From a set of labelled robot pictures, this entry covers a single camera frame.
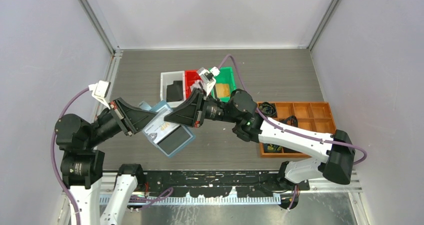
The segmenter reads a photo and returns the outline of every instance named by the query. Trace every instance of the blue package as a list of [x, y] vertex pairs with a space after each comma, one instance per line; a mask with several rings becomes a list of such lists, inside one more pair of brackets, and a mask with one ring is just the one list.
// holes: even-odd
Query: blue package
[[167, 157], [171, 158], [196, 138], [186, 126], [164, 121], [164, 116], [173, 111], [166, 101], [160, 101], [152, 108], [144, 101], [138, 106], [158, 113], [142, 132]]

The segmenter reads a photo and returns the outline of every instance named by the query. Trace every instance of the white box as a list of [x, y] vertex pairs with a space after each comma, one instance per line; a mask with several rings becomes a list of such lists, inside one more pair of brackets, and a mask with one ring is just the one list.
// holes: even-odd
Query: white box
[[182, 104], [186, 98], [186, 75], [184, 71], [170, 71], [160, 73], [160, 100], [167, 101], [167, 86], [172, 85], [174, 81], [182, 81], [182, 101], [170, 101], [168, 105], [176, 108]]

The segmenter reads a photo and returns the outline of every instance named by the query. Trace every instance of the wooden compartment tray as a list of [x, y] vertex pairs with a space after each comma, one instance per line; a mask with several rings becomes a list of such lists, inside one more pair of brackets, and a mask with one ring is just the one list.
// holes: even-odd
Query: wooden compartment tray
[[[273, 119], [281, 121], [290, 116], [296, 116], [298, 127], [318, 133], [333, 134], [336, 131], [333, 115], [328, 102], [280, 102], [269, 101], [275, 104], [277, 115]], [[264, 144], [259, 143], [260, 156], [263, 158], [309, 158], [308, 155], [282, 148], [280, 152], [266, 152]]]

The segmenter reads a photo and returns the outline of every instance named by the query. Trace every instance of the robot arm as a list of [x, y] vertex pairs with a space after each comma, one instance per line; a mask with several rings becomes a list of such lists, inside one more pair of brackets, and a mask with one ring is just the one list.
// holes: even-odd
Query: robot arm
[[[320, 177], [338, 184], [350, 183], [354, 149], [282, 132], [272, 124], [323, 141], [351, 144], [347, 133], [341, 130], [335, 134], [311, 132], [271, 118], [267, 122], [256, 112], [257, 103], [244, 90], [233, 91], [228, 102], [214, 99], [209, 93], [216, 82], [215, 78], [205, 69], [199, 71], [203, 81], [200, 88], [194, 88], [186, 101], [165, 116], [165, 121], [188, 127], [200, 127], [205, 119], [234, 123], [233, 133], [245, 142], [270, 143], [310, 155], [311, 158], [303, 161], [282, 163], [277, 175], [281, 188], [293, 190], [295, 185], [304, 180]], [[82, 225], [120, 224], [132, 192], [136, 188], [142, 189], [146, 182], [140, 165], [122, 165], [111, 200], [99, 220], [99, 194], [105, 154], [94, 150], [95, 146], [120, 132], [132, 136], [156, 116], [155, 112], [131, 106], [122, 98], [107, 102], [104, 98], [108, 88], [102, 81], [90, 88], [93, 97], [107, 105], [95, 122], [89, 123], [75, 114], [66, 114], [55, 125], [56, 144], [64, 151], [60, 166], [62, 180], [78, 203], [79, 211], [76, 213], [79, 213]]]
[[[256, 112], [257, 106], [252, 97], [241, 89], [233, 91], [228, 102], [222, 102], [208, 95], [204, 89], [194, 88], [190, 97], [165, 116], [164, 120], [197, 128], [205, 119], [235, 123], [233, 133], [245, 142], [279, 145], [311, 156], [303, 161], [283, 163], [284, 167], [280, 171], [284, 173], [280, 174], [280, 183], [286, 189], [292, 190], [302, 181], [321, 177], [337, 184], [350, 183], [355, 150], [324, 143], [338, 141], [352, 144], [346, 132], [336, 130], [334, 134], [320, 133], [289, 126], [272, 118], [265, 121]], [[273, 124], [291, 132], [277, 129]]]

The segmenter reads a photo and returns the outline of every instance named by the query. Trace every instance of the white wall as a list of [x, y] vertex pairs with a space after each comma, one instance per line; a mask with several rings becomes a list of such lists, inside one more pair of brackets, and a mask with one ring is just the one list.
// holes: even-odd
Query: white wall
[[[0, 221], [47, 225], [61, 194], [50, 162], [56, 119], [104, 77], [110, 55], [78, 0], [0, 0], [0, 54]], [[94, 105], [87, 94], [70, 112], [90, 119]]]
[[122, 49], [305, 48], [331, 0], [96, 0]]
[[312, 52], [375, 224], [424, 220], [424, 0], [342, 0]]

